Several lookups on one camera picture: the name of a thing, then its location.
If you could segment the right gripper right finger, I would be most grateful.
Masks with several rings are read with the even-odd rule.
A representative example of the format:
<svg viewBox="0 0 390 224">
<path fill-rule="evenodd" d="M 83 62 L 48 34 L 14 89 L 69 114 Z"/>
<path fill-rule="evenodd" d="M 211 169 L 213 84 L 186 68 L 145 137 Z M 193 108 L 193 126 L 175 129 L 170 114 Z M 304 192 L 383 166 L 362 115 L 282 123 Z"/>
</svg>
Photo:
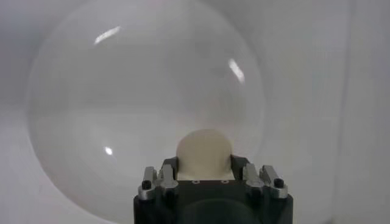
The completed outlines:
<svg viewBox="0 0 390 224">
<path fill-rule="evenodd" d="M 257 170 L 247 158 L 236 155 L 230 155 L 230 162 L 235 180 L 244 183 L 249 197 L 268 195 L 276 200 L 288 198 L 288 187 L 272 166 L 263 165 Z"/>
</svg>

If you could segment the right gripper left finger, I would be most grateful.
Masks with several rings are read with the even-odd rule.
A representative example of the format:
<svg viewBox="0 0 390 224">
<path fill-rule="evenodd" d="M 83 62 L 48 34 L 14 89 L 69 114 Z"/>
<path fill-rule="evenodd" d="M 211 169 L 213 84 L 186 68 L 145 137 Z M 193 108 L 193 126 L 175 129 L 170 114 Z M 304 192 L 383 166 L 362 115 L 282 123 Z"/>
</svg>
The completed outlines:
<svg viewBox="0 0 390 224">
<path fill-rule="evenodd" d="M 178 168 L 178 157 L 165 159 L 159 172 L 153 166 L 146 167 L 138 187 L 138 198 L 142 201 L 155 200 L 157 192 L 161 193 L 163 198 L 176 198 L 179 191 Z"/>
</svg>

